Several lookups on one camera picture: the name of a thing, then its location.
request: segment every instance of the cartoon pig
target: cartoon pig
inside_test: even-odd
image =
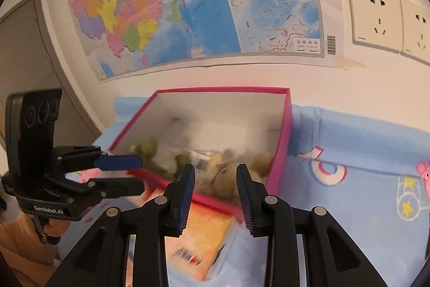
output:
[[[428,165],[421,162],[417,166],[417,172],[420,178],[424,180],[424,188],[426,189],[427,198],[430,200],[430,160]]]

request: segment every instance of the camera lens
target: camera lens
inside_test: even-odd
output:
[[[59,109],[58,101],[54,100],[51,104],[51,116],[57,117],[58,109]]]
[[[27,128],[31,128],[33,126],[34,120],[36,119],[36,110],[34,106],[28,108],[27,113],[25,114],[25,124]]]
[[[49,104],[47,101],[42,102],[42,104],[39,107],[39,122],[43,123],[48,118],[48,112],[49,112]]]

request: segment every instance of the green plush toy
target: green plush toy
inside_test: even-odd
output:
[[[130,152],[139,156],[142,159],[143,167],[154,174],[168,180],[177,180],[180,178],[182,169],[186,164],[190,164],[190,157],[187,155],[178,154],[175,156],[176,169],[175,172],[169,172],[165,168],[159,166],[153,158],[158,151],[158,141],[152,136],[143,138],[139,144],[130,147]]]

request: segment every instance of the pink box rim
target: pink box rim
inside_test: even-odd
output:
[[[279,190],[279,183],[283,174],[285,166],[285,158],[287,156],[288,144],[290,139],[291,127],[292,127],[292,110],[291,110],[291,96],[289,88],[275,88],[275,87],[202,87],[202,88],[173,88],[173,89],[162,89],[157,90],[152,96],[145,101],[141,108],[136,112],[132,119],[123,128],[121,133],[115,138],[108,151],[112,152],[121,142],[122,138],[132,128],[136,120],[145,111],[145,109],[151,104],[151,102],[159,95],[163,93],[210,93],[210,92],[224,92],[224,93],[266,93],[266,94],[285,94],[284,114],[281,124],[281,132],[279,135],[278,145],[274,155],[274,161],[272,168],[270,169],[269,176],[266,181],[266,189],[269,194],[277,195]],[[161,179],[156,175],[150,174],[148,171],[144,171],[143,177],[152,181],[153,183],[165,188],[169,184],[168,180]],[[239,221],[243,221],[241,216],[242,211],[238,211],[238,206],[228,204],[221,200],[213,199],[207,196],[203,196],[195,193],[193,200],[197,203],[207,205],[208,207],[220,210],[222,212],[229,212],[236,216]]]

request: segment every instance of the power outlet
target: power outlet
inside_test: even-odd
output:
[[[430,63],[430,11],[409,0],[401,0],[403,54]]]
[[[350,0],[350,6],[355,43],[402,51],[400,0]]]

